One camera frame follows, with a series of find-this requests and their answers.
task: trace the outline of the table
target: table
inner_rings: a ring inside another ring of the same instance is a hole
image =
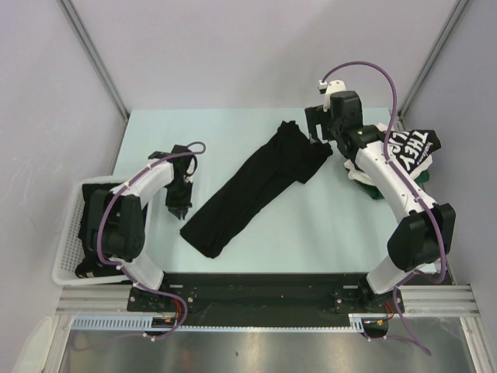
[[[365,124],[390,118],[388,109],[363,111]],[[295,120],[307,134],[304,109],[134,110],[114,175],[131,176],[153,151],[203,141],[194,176],[193,208],[218,191],[242,163],[275,133],[282,120]],[[167,272],[349,273],[368,272],[387,255],[397,223],[384,200],[372,200],[347,177],[345,159],[335,154],[305,185],[294,183],[256,215],[216,259],[196,251],[180,235],[184,225],[165,208],[165,190],[153,200],[148,252]]]

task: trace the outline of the white plastic basket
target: white plastic basket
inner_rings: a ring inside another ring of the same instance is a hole
[[[83,199],[82,186],[84,184],[105,184],[105,183],[123,183],[127,179],[118,176],[100,176],[92,179],[81,181],[74,188],[68,214],[65,219],[64,228],[62,229],[61,241],[55,256],[54,269],[52,270],[52,278],[59,285],[91,285],[91,284],[112,284],[127,280],[125,275],[106,276],[95,278],[79,278],[76,277],[75,269],[85,257],[81,240],[78,238],[80,221],[85,208],[85,200]],[[147,245],[147,231],[150,225],[151,205],[148,204],[147,218],[145,222],[145,244]]]

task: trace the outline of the green cloth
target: green cloth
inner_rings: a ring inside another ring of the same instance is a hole
[[[373,198],[374,200],[383,200],[384,197],[383,195],[381,194],[381,192],[378,190],[378,188],[376,188],[375,186],[372,186],[372,185],[368,185],[368,184],[364,184],[364,183],[361,183],[357,180],[354,180],[357,184],[359,184],[361,186],[361,188],[364,189],[364,191],[366,193],[369,194],[369,196],[371,198]],[[419,174],[419,176],[416,178],[416,180],[414,180],[417,182],[418,185],[421,185],[423,183],[426,183],[427,181],[429,181],[429,172],[428,171],[423,171],[422,173]]]

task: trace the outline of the metal floor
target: metal floor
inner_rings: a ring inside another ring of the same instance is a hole
[[[397,340],[368,343],[351,333],[178,332],[158,342],[131,337],[96,350],[116,332],[71,332],[60,373],[475,372],[459,319],[410,319],[433,352]],[[400,320],[389,334],[405,335]]]

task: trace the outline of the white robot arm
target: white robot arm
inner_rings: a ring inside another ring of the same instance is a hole
[[[172,154],[185,152],[189,152],[189,149],[181,145],[176,145],[172,150]],[[110,200],[125,187],[106,219],[102,251],[108,260],[118,263],[140,284],[154,290],[160,287],[164,273],[146,250],[145,212],[148,203],[161,188],[166,187],[166,207],[178,219],[184,219],[191,207],[193,174],[196,168],[194,154],[160,162],[152,167],[167,155],[155,152],[149,157],[146,165],[149,170],[143,175],[139,173],[111,190],[99,189],[93,192],[85,232],[86,246],[96,251],[104,211]]]
[[[428,206],[438,223],[445,253],[450,250],[455,212],[449,204],[438,205],[411,179],[396,158],[384,156],[384,133],[374,125],[363,125],[362,104],[354,91],[347,91],[341,81],[320,82],[325,104],[305,110],[311,141],[320,141],[316,126],[321,126],[324,141],[336,141],[340,152],[364,171],[376,184],[390,204],[398,227],[388,241],[388,255],[366,277],[363,286],[372,295],[391,291],[414,269],[440,258],[440,248],[434,228],[419,204],[419,198]],[[414,197],[406,182],[394,171],[393,162],[417,190]]]

